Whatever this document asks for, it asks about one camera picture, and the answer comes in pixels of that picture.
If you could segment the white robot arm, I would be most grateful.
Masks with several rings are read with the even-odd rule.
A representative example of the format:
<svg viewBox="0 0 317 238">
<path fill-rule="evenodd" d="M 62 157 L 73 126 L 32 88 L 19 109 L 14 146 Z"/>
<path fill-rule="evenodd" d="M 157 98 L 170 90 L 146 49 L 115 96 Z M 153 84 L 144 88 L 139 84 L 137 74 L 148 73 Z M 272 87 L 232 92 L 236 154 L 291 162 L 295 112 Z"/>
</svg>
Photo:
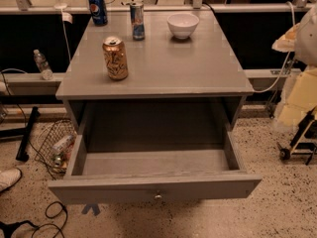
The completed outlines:
<svg viewBox="0 0 317 238">
<path fill-rule="evenodd" d="M 294 58 L 306 65 L 302 72 L 286 81 L 281 103 L 277 105 L 277 122 L 297 126 L 317 106 L 317 4 L 275 40 L 271 48 L 283 53 L 294 52 Z"/>
</svg>

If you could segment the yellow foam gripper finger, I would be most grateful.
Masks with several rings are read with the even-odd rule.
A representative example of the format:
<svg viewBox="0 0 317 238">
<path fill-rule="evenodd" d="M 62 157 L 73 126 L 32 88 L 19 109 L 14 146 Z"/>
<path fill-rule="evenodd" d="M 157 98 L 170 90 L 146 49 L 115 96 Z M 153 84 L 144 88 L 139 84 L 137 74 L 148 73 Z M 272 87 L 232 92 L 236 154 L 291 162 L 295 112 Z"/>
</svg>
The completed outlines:
<svg viewBox="0 0 317 238">
<path fill-rule="evenodd" d="M 317 106 L 317 26 L 296 24 L 272 44 L 279 52 L 295 52 L 295 58 L 306 67 L 292 74 L 282 89 L 275 109 L 275 123 L 297 126 L 308 111 Z"/>
</svg>

